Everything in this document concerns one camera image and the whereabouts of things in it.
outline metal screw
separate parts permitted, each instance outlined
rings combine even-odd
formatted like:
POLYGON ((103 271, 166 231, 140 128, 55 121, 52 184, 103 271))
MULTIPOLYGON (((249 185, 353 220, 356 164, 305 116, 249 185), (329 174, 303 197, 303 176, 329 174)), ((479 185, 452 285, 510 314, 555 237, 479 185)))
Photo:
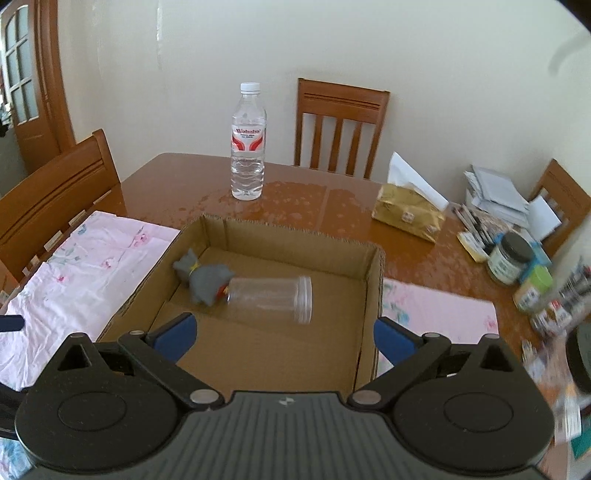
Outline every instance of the metal screw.
POLYGON ((219 397, 219 393, 217 393, 215 390, 211 390, 210 388, 201 388, 191 392, 189 395, 189 398, 193 403, 198 403, 200 405, 214 403, 219 397))
POLYGON ((357 390, 352 398, 358 405, 375 405, 382 400, 382 395, 375 390, 357 390))

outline paper stack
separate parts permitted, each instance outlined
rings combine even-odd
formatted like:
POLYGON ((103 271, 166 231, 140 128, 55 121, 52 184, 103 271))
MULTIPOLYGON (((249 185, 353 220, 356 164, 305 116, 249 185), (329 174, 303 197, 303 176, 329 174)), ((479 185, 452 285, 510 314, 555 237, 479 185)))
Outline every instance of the paper stack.
POLYGON ((497 171, 472 166, 465 172, 469 187, 466 204, 484 210, 508 223, 529 227, 529 204, 513 185, 511 179, 497 171))

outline red and white label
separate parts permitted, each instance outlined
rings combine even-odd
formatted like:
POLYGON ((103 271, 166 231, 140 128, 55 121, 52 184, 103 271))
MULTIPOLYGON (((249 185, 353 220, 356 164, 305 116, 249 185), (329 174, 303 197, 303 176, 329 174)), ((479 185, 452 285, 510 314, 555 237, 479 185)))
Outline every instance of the red and white label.
POLYGON ((232 151, 258 152, 265 146, 265 128, 232 125, 232 151))

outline gray plush figure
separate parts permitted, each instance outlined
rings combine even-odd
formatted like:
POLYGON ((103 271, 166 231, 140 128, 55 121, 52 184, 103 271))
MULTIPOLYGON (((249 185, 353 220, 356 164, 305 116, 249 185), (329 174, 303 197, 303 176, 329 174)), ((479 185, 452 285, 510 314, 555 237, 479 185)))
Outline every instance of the gray plush figure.
POLYGON ((211 307, 223 295, 224 289, 234 276, 226 265, 201 265, 197 255, 189 249, 187 255, 173 263, 174 271, 179 279, 189 284, 191 301, 203 302, 211 307))

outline wet table surface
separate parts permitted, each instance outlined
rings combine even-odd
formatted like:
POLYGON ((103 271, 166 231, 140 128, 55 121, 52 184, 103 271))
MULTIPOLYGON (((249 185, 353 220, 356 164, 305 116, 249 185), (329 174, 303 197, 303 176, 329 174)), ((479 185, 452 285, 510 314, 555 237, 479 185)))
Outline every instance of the wet table surface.
POLYGON ((515 288, 493 282, 485 265, 472 260, 456 238, 460 221, 448 216, 434 245, 373 220, 378 191, 379 184, 369 180, 267 163, 262 196, 243 202, 230 192, 229 158, 166 153, 124 180, 96 208, 179 229, 206 212, 380 244, 386 252, 385 277, 491 301, 501 336, 521 357, 521 339, 535 341, 536 335, 513 304, 515 288))

